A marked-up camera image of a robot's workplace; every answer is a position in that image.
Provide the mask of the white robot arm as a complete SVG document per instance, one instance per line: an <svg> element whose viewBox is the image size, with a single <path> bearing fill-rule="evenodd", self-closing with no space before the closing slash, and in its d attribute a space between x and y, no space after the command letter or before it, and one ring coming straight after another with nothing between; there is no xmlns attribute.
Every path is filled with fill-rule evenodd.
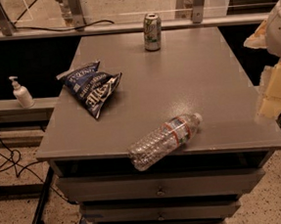
<svg viewBox="0 0 281 224"><path fill-rule="evenodd" d="M281 0L275 5L268 19L244 42L246 48L262 48L279 58L275 66L263 69L259 88L258 115L274 119L281 113Z"/></svg>

